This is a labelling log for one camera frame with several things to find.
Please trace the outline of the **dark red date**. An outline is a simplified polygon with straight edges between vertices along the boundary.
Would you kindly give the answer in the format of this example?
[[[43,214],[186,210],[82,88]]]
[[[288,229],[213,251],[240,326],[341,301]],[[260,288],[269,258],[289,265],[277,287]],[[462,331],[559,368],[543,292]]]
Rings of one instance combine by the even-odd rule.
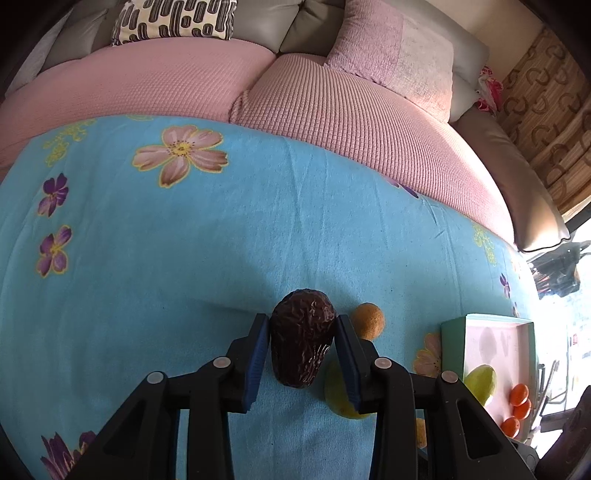
[[[270,349],[273,373],[284,386],[311,386],[334,340],[335,308],[324,292],[298,289],[273,309]]]

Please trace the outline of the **black white patterned cushion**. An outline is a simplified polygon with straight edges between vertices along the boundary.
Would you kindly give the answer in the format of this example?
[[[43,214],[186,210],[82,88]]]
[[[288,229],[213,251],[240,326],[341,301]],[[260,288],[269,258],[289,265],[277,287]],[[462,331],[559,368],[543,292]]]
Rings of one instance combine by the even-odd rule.
[[[111,44],[160,38],[231,40],[237,1],[141,0],[124,3],[111,35]]]

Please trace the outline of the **pink cloth on sofa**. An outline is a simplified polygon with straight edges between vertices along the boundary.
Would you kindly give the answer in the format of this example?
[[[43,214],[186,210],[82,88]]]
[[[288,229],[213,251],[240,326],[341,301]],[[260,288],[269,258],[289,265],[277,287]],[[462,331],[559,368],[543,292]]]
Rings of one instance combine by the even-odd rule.
[[[496,116],[503,105],[503,84],[495,78],[492,69],[487,65],[481,69],[476,92],[478,94],[478,100],[475,103],[477,109]]]

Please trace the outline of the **blue floral tablecloth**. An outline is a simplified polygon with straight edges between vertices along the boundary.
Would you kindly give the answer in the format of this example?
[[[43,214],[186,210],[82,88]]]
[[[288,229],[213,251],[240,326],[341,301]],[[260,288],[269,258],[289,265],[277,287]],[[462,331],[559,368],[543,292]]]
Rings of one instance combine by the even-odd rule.
[[[327,150],[192,118],[42,134],[1,184],[2,427],[59,479],[148,373],[197,370],[300,288],[378,305],[406,367],[445,321],[537,309],[512,246]]]

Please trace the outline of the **brown patterned curtain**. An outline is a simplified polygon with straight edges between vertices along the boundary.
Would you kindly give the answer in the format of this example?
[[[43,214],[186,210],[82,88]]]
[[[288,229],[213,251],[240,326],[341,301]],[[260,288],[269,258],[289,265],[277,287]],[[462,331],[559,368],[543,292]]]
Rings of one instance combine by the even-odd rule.
[[[590,201],[590,80],[548,28],[505,78],[498,121],[561,214]]]

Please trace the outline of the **grey small cushion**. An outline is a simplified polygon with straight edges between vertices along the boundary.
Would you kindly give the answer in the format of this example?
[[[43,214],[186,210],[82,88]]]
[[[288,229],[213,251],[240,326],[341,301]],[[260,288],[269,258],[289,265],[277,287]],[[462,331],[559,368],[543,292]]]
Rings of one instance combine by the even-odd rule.
[[[5,97],[10,96],[18,89],[30,83],[40,73],[57,36],[61,32],[71,12],[72,10],[69,10],[35,45],[8,86],[4,94]]]

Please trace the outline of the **pink white cushion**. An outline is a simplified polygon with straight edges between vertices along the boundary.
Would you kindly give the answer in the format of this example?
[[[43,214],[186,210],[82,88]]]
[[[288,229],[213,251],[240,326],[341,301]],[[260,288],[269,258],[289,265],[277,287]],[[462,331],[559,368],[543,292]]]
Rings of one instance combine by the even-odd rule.
[[[325,65],[382,86],[450,120],[454,46],[384,1],[348,1]]]

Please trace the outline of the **brown longan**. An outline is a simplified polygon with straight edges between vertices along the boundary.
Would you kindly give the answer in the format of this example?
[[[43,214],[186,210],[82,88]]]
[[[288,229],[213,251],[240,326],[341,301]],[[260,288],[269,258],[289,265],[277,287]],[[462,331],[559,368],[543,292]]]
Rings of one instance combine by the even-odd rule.
[[[416,445],[418,449],[425,449],[428,445],[426,422],[423,418],[416,419]]]
[[[352,312],[351,319],[356,334],[365,340],[376,340],[386,328],[386,316],[374,303],[360,304]]]

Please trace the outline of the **white tray teal rim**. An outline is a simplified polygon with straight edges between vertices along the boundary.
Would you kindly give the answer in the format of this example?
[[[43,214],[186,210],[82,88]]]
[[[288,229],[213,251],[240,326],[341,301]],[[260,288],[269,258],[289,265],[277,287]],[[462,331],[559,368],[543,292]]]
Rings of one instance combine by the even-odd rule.
[[[534,323],[514,317],[467,314],[441,325],[442,368],[464,380],[473,370],[491,366],[496,388],[485,410],[497,424],[513,414],[512,389],[525,384],[537,403],[538,373]]]

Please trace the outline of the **green jujube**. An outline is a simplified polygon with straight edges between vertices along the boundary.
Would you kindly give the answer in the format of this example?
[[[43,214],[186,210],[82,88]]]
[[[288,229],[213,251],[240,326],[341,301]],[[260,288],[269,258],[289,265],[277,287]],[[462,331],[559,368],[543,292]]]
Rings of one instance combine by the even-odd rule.
[[[362,420],[373,416],[373,413],[360,414],[349,401],[346,384],[342,377],[341,367],[337,360],[329,362],[325,372],[325,402],[335,414],[350,420]]]
[[[485,406],[496,390],[496,371],[491,365],[482,364],[464,378],[464,384],[478,402]]]

